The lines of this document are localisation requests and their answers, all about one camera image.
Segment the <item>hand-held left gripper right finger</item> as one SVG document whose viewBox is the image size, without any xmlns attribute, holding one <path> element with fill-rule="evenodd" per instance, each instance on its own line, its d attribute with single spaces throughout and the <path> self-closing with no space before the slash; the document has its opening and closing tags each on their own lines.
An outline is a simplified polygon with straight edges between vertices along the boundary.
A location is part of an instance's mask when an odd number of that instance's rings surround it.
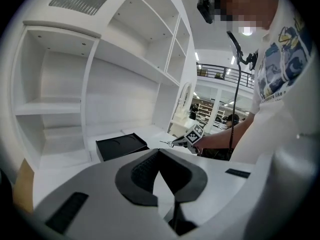
<svg viewBox="0 0 320 240">
<path fill-rule="evenodd" d="M 199 157 L 175 149 L 160 149 L 180 158 L 183 162 L 187 161 L 201 168 L 207 175 L 207 183 L 202 193 L 195 201 L 185 202 L 180 205 L 186 221 L 193 223 L 197 228 L 213 218 L 220 212 L 243 187 L 247 178 L 226 173 L 228 169 L 239 170 L 251 173 L 254 169 L 253 164 L 230 162 Z M 170 181 L 187 178 L 171 164 L 165 163 L 164 172 L 170 173 Z M 171 228 L 169 219 L 165 219 L 167 213 L 174 206 L 174 195 L 163 179 L 163 173 L 159 172 L 159 228 Z"/>
</svg>

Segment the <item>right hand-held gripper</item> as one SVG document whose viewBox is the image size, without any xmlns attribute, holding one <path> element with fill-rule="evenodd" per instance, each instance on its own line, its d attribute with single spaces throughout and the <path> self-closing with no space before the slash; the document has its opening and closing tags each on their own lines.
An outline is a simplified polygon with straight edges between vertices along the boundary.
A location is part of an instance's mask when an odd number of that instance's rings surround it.
<svg viewBox="0 0 320 240">
<path fill-rule="evenodd" d="M 186 146 L 192 154 L 201 154 L 202 149 L 195 146 L 204 136 L 204 130 L 198 124 L 194 124 L 186 133 L 171 142 L 172 146 Z"/>
</svg>

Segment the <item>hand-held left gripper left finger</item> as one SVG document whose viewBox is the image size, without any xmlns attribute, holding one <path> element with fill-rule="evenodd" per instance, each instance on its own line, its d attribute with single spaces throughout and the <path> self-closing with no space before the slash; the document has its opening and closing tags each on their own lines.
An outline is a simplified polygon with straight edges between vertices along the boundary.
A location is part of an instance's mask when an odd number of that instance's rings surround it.
<svg viewBox="0 0 320 240">
<path fill-rule="evenodd" d="M 149 151 L 140 151 L 85 168 L 47 195 L 34 215 L 46 222 L 73 194 L 88 195 L 65 232 L 72 240 L 175 240 L 178 235 L 158 208 L 132 204 L 118 191 L 118 170 Z"/>
</svg>

